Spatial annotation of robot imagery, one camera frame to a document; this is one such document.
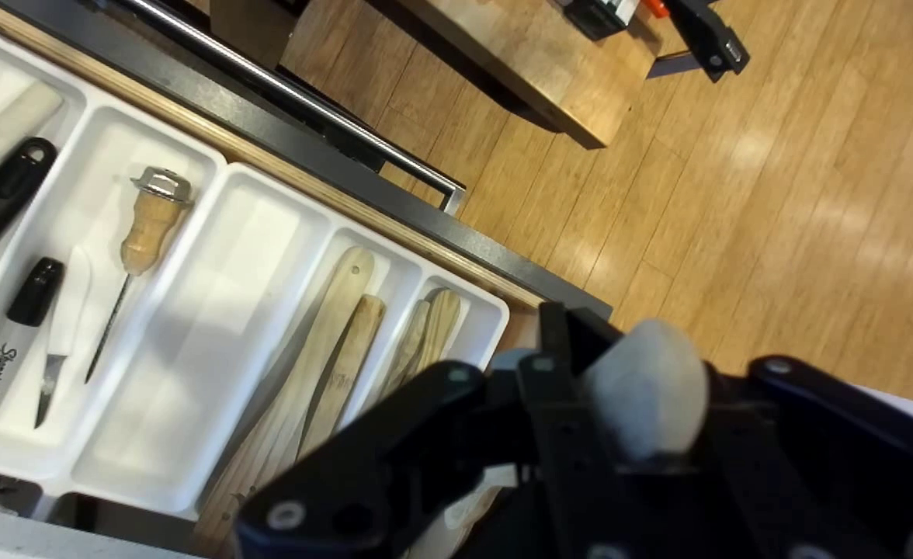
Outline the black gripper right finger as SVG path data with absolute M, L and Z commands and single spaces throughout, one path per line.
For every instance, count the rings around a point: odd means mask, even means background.
M 913 413 L 797 358 L 724 377 L 731 559 L 913 559 Z

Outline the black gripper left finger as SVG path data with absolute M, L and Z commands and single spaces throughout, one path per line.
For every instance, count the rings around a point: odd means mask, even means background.
M 509 462 L 516 375 L 432 362 L 254 489 L 236 512 L 240 559 L 393 559 L 486 465 Z

